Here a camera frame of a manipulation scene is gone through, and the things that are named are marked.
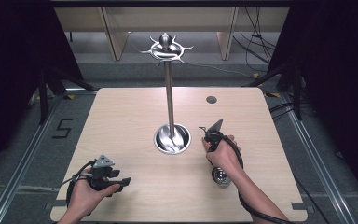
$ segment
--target small round hole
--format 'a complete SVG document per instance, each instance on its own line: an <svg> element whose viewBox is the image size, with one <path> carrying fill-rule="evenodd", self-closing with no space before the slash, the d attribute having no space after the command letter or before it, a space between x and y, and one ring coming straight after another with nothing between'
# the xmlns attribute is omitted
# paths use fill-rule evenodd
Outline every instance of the small round hole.
<svg viewBox="0 0 358 224"><path fill-rule="evenodd" d="M214 96L208 96L208 97L206 98L206 102L208 102L209 104L214 104L214 103L217 102L217 99L216 99L216 97L214 97Z"/></svg>

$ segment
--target aluminum rail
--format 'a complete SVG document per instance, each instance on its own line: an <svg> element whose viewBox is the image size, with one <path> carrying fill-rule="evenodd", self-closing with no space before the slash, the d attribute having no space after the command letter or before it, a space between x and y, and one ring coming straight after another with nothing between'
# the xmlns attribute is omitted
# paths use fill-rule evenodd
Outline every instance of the aluminum rail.
<svg viewBox="0 0 358 224"><path fill-rule="evenodd" d="M290 103L289 96L287 93L282 93L282 101L284 103ZM324 161L322 160L321 155L310 139L310 135L307 132L303 122L296 118L296 115L293 111L289 112L290 120L293 122L293 125L296 128L296 131L301 139L301 142L306 149L308 156L315 168L316 173L318 174L324 189L334 208L336 209L337 215L342 223L354 224L356 223L353 214L351 213L348 204L345 198L342 196L338 186L334 182L332 176L328 172Z"/></svg>
<svg viewBox="0 0 358 224"><path fill-rule="evenodd" d="M34 137L31 140L30 145L27 147L26 151L24 152L24 155L22 156L16 170L14 171L13 176L8 181L2 195L0 196L0 223L2 222L7 212L7 209L9 208L11 202L13 201L16 191L25 173L27 172L29 165L31 164L34 155L37 149L39 148L40 143L43 140L43 137L45 136L49 124L51 123L51 119L53 117L54 111L56 110L61 100L62 100L62 95L55 96L55 98L53 99L53 102L50 106L50 113L48 114L45 122L40 124L39 127L37 128Z"/></svg>

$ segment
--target metal stand base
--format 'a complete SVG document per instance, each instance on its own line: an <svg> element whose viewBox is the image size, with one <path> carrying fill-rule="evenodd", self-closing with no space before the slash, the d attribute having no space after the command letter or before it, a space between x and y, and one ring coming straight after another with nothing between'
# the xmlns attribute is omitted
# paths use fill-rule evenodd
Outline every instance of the metal stand base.
<svg viewBox="0 0 358 224"><path fill-rule="evenodd" d="M190 146L190 131L183 125L175 124L173 136L170 134L170 125L160 127L154 136L156 148L169 155L176 155L185 151Z"/></svg>

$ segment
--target metal pole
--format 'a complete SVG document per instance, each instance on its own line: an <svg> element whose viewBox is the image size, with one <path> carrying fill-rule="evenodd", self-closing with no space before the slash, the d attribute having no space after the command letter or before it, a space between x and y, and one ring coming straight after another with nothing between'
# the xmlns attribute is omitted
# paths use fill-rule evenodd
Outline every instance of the metal pole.
<svg viewBox="0 0 358 224"><path fill-rule="evenodd" d="M167 104L168 104L168 119L170 121L170 138L174 137L174 122L173 122L173 102L172 102L172 75L171 75L171 62L164 62L165 67L165 86L167 91Z"/></svg>

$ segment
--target reflective base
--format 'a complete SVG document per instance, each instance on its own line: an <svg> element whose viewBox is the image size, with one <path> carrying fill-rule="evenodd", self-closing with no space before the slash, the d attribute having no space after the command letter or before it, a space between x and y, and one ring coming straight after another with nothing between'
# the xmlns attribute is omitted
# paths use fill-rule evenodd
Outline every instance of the reflective base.
<svg viewBox="0 0 358 224"><path fill-rule="evenodd" d="M190 131L183 125L174 125L174 135L170 137L170 125L166 124L160 127L154 136L156 148L169 155L179 154L190 146Z"/></svg>
<svg viewBox="0 0 358 224"><path fill-rule="evenodd" d="M212 178L216 184L218 184L222 188L226 188L231 183L231 180L226 175L226 173L222 170L222 168L214 167L212 169Z"/></svg>

